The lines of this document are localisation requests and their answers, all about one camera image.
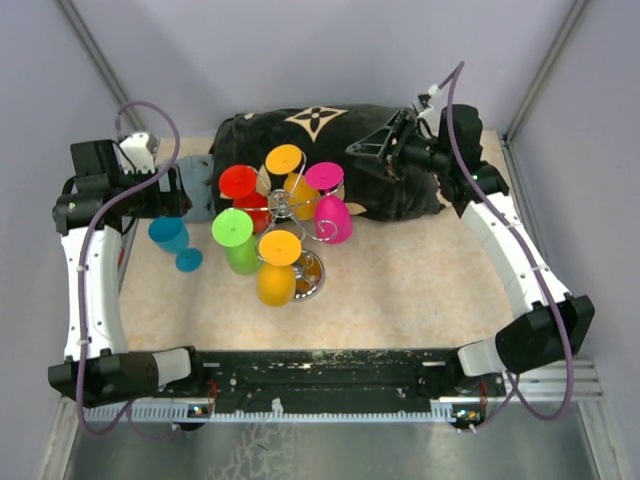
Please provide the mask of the back orange plastic wine glass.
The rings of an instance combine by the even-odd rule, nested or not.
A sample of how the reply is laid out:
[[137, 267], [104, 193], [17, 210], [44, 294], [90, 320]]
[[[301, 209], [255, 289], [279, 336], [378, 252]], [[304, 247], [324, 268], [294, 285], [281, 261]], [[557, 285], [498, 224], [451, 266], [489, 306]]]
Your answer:
[[294, 215], [302, 220], [314, 217], [318, 190], [312, 188], [304, 177], [306, 157], [296, 145], [283, 144], [273, 148], [266, 156], [265, 166], [270, 174], [285, 175], [283, 189], [289, 194], [288, 202], [296, 206]]

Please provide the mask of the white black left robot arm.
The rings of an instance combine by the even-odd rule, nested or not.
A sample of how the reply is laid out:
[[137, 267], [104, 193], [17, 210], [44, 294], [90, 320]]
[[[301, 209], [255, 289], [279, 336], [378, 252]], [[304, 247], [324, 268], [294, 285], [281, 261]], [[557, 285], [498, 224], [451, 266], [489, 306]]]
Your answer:
[[208, 384], [192, 346], [130, 351], [120, 315], [122, 220], [180, 219], [192, 203], [179, 168], [118, 202], [87, 232], [110, 199], [152, 178], [157, 150], [148, 132], [71, 145], [75, 174], [52, 209], [68, 268], [69, 327], [63, 361], [49, 367], [48, 381], [87, 408], [165, 394], [194, 397]]

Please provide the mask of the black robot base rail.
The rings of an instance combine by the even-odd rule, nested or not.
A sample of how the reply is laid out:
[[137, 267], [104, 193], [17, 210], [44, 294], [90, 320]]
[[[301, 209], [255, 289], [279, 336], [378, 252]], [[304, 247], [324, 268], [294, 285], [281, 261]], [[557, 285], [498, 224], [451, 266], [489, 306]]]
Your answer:
[[498, 374], [466, 377], [447, 349], [207, 351], [203, 370], [163, 398], [202, 397], [220, 414], [357, 416], [429, 414], [460, 397], [482, 408], [505, 394]]

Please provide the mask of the orange plastic wine glass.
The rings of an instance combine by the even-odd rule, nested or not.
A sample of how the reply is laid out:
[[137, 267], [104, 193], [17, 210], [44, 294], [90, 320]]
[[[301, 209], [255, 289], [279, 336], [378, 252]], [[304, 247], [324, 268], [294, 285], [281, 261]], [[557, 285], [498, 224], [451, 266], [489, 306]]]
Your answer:
[[288, 202], [296, 206], [294, 215], [302, 220], [314, 217], [318, 190], [312, 188], [304, 177], [306, 157], [296, 145], [283, 144], [273, 148], [266, 156], [265, 166], [270, 174], [285, 175], [283, 189], [289, 194]]
[[286, 230], [270, 231], [260, 239], [258, 253], [263, 259], [257, 274], [259, 300], [273, 307], [286, 305], [295, 294], [296, 273], [293, 265], [301, 256], [301, 241]]

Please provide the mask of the red plastic wine glass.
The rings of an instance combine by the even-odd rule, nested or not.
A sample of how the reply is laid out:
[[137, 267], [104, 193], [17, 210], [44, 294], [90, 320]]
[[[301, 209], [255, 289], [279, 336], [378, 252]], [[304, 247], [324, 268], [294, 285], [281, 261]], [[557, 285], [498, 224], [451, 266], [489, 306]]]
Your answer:
[[261, 234], [270, 224], [267, 198], [257, 190], [257, 171], [248, 165], [233, 165], [219, 178], [221, 194], [232, 200], [232, 207], [245, 211], [253, 222], [253, 233]]

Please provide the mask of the magenta plastic wine glass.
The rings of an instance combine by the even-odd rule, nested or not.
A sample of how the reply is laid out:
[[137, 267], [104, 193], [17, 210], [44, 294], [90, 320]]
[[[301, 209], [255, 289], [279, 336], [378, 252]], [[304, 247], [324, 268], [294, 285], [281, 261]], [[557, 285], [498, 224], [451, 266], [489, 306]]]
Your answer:
[[347, 241], [353, 232], [351, 215], [344, 201], [332, 193], [344, 180], [343, 169], [333, 162], [320, 162], [305, 173], [305, 180], [322, 193], [314, 213], [316, 236], [329, 244]]

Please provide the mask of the blue plastic wine glass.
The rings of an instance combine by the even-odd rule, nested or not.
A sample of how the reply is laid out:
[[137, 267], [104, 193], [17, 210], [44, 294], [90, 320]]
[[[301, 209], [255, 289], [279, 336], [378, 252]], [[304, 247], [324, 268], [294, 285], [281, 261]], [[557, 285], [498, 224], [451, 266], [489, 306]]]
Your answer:
[[190, 246], [187, 226], [181, 217], [159, 217], [148, 227], [149, 238], [164, 252], [175, 256], [175, 266], [183, 273], [196, 271], [203, 255]]

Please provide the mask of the green plastic wine glass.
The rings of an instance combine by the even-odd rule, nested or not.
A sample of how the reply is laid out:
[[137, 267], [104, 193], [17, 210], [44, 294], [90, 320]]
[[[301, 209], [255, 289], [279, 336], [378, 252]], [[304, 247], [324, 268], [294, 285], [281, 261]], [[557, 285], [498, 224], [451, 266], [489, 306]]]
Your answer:
[[250, 215], [236, 208], [224, 210], [212, 223], [212, 236], [224, 248], [229, 268], [238, 275], [254, 275], [261, 267], [253, 230]]

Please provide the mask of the light blue denim cloth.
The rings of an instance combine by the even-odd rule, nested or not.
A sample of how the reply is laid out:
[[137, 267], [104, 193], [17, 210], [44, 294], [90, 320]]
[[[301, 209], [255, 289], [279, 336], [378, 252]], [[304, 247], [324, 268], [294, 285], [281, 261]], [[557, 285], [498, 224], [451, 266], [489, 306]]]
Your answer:
[[176, 161], [176, 166], [192, 204], [183, 220], [186, 223], [211, 222], [215, 217], [211, 187], [213, 157], [210, 154], [185, 156]]

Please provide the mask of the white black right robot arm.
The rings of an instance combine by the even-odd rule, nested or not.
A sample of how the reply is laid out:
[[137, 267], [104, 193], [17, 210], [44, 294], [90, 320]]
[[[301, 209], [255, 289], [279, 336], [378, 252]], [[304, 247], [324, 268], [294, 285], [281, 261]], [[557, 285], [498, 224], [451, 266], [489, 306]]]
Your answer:
[[557, 278], [519, 219], [499, 170], [482, 160], [483, 123], [476, 108], [444, 108], [439, 132], [422, 133], [422, 119], [398, 110], [381, 128], [349, 145], [357, 168], [401, 181], [410, 168], [433, 174], [442, 195], [475, 233], [508, 297], [513, 321], [485, 340], [462, 346], [447, 370], [448, 387], [470, 395], [482, 375], [521, 374], [577, 354], [595, 315], [586, 296]]

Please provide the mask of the front orange plastic wine glass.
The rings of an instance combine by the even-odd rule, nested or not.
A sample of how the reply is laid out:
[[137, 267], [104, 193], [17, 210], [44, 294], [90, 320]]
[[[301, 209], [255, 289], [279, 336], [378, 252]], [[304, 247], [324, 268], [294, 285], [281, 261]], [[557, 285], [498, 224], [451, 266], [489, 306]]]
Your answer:
[[301, 256], [301, 241], [286, 230], [270, 231], [260, 239], [258, 253], [263, 259], [257, 274], [259, 300], [273, 307], [286, 305], [295, 294], [296, 273], [293, 265]]

